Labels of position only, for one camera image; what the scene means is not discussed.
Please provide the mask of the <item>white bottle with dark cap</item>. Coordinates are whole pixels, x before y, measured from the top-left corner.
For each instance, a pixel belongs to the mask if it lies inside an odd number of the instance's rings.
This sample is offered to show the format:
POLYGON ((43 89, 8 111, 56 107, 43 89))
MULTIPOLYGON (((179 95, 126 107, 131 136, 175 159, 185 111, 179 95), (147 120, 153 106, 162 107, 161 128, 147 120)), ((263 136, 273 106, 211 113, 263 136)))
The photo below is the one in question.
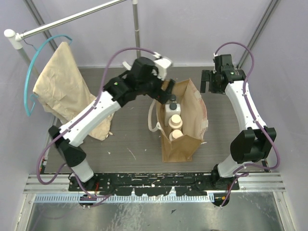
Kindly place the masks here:
POLYGON ((168 126, 169 119, 173 115, 180 115, 181 107, 179 103, 171 102, 165 104, 165 126, 168 126))

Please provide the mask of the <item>brown canvas tote bag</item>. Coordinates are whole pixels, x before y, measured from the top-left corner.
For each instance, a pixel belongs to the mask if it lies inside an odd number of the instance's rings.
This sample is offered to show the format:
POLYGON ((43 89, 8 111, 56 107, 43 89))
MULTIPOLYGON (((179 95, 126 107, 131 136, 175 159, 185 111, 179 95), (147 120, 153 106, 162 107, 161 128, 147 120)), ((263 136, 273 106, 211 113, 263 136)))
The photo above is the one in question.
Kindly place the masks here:
POLYGON ((171 129, 165 126, 166 109, 156 100, 148 111, 148 129, 160 131, 163 162, 190 162, 208 128, 206 105, 191 79, 176 83, 172 93, 180 103, 183 136, 174 141, 169 139, 171 129))

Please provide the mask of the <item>beige bottle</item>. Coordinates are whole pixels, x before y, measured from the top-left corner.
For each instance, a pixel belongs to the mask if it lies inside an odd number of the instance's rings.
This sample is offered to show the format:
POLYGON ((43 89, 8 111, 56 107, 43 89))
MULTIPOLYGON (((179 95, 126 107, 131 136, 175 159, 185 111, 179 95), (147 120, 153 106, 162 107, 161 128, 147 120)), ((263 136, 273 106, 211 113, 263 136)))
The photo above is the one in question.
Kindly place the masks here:
POLYGON ((170 141, 174 141, 180 137, 183 136, 183 133, 180 129, 174 129, 171 131, 171 133, 169 134, 169 140, 170 141))
POLYGON ((182 121, 180 115, 173 115, 173 116, 169 119, 169 121, 168 121, 168 126, 169 126, 171 129, 179 129, 179 130, 181 130, 182 124, 183 124, 183 121, 182 121))

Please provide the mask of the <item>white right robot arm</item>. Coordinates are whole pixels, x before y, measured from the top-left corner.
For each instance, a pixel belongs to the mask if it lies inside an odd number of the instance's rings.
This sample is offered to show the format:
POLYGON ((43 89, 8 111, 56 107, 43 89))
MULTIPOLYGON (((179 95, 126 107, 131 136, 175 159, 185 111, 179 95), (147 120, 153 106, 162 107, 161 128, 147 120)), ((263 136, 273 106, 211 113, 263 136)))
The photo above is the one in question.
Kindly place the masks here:
POLYGON ((244 82, 246 75, 234 67, 231 55, 216 55, 214 64, 213 71, 202 71, 200 92, 227 95, 240 128, 240 133, 230 144, 230 155, 211 171, 212 186, 221 190, 234 179, 239 167, 266 159, 272 147, 268 139, 275 140, 277 134, 275 128, 267 127, 259 115, 244 82))

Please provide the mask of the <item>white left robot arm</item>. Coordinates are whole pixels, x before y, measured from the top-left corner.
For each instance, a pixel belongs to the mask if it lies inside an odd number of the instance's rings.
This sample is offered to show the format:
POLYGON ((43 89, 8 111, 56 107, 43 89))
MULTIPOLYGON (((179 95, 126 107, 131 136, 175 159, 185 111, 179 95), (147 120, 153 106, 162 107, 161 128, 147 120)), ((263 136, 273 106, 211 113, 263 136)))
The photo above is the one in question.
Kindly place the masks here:
POLYGON ((101 94, 76 117, 59 128, 52 126, 49 129, 56 149, 79 178, 79 185, 84 190, 90 191, 96 186, 94 172, 86 160, 86 153, 80 148, 85 137, 104 119, 139 95, 148 95, 161 104, 169 101, 175 81, 170 80, 165 90, 162 86, 171 65, 166 57, 154 61, 146 57, 137 58, 132 67, 110 79, 101 94))

